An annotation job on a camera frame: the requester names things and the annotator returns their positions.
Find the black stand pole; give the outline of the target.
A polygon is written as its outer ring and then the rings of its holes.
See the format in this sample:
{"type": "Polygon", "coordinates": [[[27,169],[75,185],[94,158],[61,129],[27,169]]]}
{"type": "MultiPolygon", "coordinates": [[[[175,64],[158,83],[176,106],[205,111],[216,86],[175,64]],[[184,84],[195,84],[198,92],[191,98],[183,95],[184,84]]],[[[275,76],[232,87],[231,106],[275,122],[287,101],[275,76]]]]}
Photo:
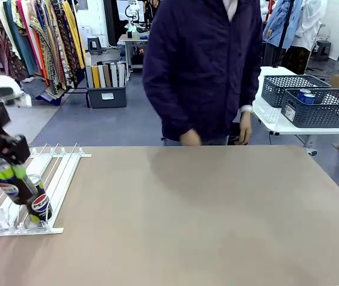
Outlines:
{"type": "Polygon", "coordinates": [[[273,62],[272,62],[272,67],[278,67],[279,66],[278,61],[279,61],[279,57],[280,57],[280,54],[281,54],[282,49],[283,49],[283,44],[284,44],[284,40],[285,40],[285,37],[286,37],[286,34],[287,34],[287,29],[288,29],[289,22],[290,22],[290,17],[291,17],[291,13],[292,13],[293,6],[294,6],[294,1],[295,0],[289,0],[289,6],[288,6],[287,13],[286,13],[286,16],[285,16],[285,21],[284,21],[284,26],[283,26],[281,38],[279,40],[279,46],[276,49],[275,58],[273,59],[273,62]]]}

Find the white side table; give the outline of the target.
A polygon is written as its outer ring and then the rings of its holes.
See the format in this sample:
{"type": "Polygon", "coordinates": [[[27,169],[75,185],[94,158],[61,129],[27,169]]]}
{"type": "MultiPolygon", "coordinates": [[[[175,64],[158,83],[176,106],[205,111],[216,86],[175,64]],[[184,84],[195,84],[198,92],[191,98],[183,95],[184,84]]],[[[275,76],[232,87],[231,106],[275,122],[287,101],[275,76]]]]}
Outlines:
{"type": "Polygon", "coordinates": [[[293,72],[284,67],[264,66],[259,76],[259,90],[253,102],[253,113],[269,133],[273,135],[304,136],[302,143],[305,149],[313,151],[314,143],[319,135],[339,135],[339,128],[297,128],[282,115],[281,108],[271,107],[262,98],[263,81],[265,76],[287,75],[295,76],[293,72]]]}

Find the person's right forearm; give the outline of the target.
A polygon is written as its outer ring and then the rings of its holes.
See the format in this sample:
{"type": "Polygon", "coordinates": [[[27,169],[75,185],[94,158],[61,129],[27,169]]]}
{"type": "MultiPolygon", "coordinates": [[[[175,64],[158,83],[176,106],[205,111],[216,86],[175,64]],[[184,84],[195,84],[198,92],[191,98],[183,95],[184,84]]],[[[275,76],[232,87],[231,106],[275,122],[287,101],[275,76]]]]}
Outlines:
{"type": "Polygon", "coordinates": [[[161,118],[162,133],[167,139],[180,141],[180,137],[193,129],[193,125],[178,96],[168,90],[146,89],[146,95],[161,118]]]}

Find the patterned multicolour hanging garments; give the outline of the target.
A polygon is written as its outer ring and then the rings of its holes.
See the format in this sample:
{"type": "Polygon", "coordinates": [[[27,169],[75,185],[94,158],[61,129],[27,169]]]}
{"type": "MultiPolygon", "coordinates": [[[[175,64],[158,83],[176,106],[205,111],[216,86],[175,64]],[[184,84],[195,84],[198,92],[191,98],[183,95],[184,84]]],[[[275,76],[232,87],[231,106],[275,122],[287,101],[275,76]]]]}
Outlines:
{"type": "Polygon", "coordinates": [[[29,27],[38,35],[50,93],[58,98],[79,83],[79,59],[63,0],[32,0],[29,27]]]}

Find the black Pepsi can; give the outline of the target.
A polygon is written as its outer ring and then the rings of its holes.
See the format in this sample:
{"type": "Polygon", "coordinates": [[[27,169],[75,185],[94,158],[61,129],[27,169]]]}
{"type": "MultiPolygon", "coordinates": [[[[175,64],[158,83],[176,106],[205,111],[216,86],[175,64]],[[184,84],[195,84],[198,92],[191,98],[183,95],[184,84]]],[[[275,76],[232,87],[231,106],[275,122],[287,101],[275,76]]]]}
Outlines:
{"type": "Polygon", "coordinates": [[[15,185],[13,185],[13,180],[14,172],[11,168],[11,179],[8,182],[0,182],[0,188],[12,201],[16,198],[18,194],[18,188],[15,185]]]}
{"type": "Polygon", "coordinates": [[[30,220],[35,224],[47,222],[52,216],[52,207],[45,186],[38,175],[29,175],[29,179],[37,190],[36,195],[26,205],[30,220]]]}

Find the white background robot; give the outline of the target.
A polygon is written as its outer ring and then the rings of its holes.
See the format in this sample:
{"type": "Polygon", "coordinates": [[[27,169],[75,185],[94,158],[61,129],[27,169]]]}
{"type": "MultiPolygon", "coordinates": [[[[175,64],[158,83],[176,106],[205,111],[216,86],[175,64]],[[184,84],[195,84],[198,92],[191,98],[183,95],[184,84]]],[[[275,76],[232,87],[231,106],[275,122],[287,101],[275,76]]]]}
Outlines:
{"type": "Polygon", "coordinates": [[[129,33],[136,33],[138,31],[138,23],[140,20],[139,12],[141,7],[138,0],[128,0],[128,5],[125,8],[125,16],[128,19],[126,31],[129,33]]]}

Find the person's left forearm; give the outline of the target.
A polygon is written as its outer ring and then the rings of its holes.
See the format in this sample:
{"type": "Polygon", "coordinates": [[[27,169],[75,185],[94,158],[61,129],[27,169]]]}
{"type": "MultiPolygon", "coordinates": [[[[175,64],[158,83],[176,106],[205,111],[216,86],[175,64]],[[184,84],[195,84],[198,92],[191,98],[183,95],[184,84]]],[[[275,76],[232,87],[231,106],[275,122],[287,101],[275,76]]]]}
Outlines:
{"type": "Polygon", "coordinates": [[[239,108],[252,105],[259,88],[259,76],[261,73],[261,56],[248,55],[245,58],[241,79],[241,91],[239,108]]]}

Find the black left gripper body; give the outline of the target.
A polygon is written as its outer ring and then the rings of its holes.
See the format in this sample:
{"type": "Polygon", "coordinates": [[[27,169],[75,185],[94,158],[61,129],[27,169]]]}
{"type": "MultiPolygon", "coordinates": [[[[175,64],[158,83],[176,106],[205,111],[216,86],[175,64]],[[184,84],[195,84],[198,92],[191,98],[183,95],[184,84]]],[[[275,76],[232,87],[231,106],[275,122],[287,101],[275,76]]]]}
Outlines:
{"type": "Polygon", "coordinates": [[[10,165],[23,164],[30,156],[30,149],[24,135],[10,136],[0,133],[0,159],[10,165]]]}

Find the person in navy jacket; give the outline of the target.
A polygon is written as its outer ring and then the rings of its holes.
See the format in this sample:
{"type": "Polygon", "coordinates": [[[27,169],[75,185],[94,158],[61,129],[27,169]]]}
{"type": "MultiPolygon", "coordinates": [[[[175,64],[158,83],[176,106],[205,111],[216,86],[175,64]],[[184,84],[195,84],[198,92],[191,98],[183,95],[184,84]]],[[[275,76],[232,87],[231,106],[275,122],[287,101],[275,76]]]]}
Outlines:
{"type": "Polygon", "coordinates": [[[178,96],[202,145],[225,145],[239,108],[245,58],[262,56],[260,0],[161,0],[143,86],[178,96]]]}

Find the yellow board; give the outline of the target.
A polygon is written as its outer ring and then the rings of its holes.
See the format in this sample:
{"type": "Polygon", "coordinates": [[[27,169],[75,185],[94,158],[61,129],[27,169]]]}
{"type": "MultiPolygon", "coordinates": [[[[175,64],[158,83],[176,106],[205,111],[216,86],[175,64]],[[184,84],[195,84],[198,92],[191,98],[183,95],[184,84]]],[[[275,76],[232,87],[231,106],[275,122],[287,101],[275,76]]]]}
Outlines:
{"type": "Polygon", "coordinates": [[[93,79],[93,83],[94,83],[94,88],[100,88],[98,66],[96,66],[96,65],[92,66],[91,70],[92,70],[92,79],[93,79]]]}

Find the background work table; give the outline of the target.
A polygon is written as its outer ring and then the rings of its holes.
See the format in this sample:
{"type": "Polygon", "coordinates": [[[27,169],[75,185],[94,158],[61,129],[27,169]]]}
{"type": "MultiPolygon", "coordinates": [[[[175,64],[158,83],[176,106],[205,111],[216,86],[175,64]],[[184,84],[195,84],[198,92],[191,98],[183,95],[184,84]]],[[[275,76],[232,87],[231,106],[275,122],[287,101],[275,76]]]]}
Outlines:
{"type": "Polygon", "coordinates": [[[125,57],[128,77],[134,69],[142,69],[149,35],[149,32],[127,32],[121,35],[121,37],[119,38],[119,41],[125,45],[125,57]]]}

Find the white board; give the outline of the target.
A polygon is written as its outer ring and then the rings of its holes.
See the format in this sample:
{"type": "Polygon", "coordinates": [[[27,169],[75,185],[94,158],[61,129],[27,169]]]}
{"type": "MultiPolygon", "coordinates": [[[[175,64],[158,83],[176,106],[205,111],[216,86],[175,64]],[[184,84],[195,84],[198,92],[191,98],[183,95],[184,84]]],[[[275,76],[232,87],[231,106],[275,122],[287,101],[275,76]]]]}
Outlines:
{"type": "Polygon", "coordinates": [[[118,79],[119,79],[119,87],[122,88],[125,86],[125,80],[126,80],[126,68],[125,64],[122,62],[117,63],[118,68],[118,79]]]}
{"type": "Polygon", "coordinates": [[[105,82],[105,76],[104,76],[104,69],[103,65],[97,65],[98,68],[98,73],[99,73],[99,82],[100,82],[100,87],[105,88],[106,87],[106,82],[105,82]]]}

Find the dark grey lattice basket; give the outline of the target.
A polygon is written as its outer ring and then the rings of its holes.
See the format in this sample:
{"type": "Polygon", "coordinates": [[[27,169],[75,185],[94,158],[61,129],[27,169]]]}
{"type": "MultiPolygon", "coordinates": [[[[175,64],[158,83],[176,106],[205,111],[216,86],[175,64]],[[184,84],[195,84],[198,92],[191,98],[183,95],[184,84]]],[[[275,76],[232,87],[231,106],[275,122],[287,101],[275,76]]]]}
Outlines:
{"type": "Polygon", "coordinates": [[[299,89],[286,89],[281,113],[297,128],[339,128],[339,89],[314,88],[306,96],[311,104],[299,97],[299,89]]]}

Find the blue-grey plastic lattice basket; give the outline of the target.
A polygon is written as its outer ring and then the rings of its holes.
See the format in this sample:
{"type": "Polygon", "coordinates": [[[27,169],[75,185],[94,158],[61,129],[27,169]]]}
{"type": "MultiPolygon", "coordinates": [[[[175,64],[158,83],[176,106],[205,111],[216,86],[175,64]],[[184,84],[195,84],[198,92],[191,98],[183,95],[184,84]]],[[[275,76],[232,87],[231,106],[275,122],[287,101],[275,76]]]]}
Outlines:
{"type": "Polygon", "coordinates": [[[265,76],[262,98],[271,106],[280,108],[286,89],[330,88],[331,85],[311,75],[265,76]]]}

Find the person's right hand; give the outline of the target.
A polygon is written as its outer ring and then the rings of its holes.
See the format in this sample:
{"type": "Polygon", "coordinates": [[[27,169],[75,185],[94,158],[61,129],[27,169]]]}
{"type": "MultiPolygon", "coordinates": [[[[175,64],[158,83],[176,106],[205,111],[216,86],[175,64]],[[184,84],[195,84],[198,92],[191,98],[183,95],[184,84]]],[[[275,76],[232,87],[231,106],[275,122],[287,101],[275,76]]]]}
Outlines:
{"type": "Polygon", "coordinates": [[[201,146],[202,141],[199,134],[194,130],[190,129],[186,133],[179,137],[180,143],[183,146],[201,146]]]}

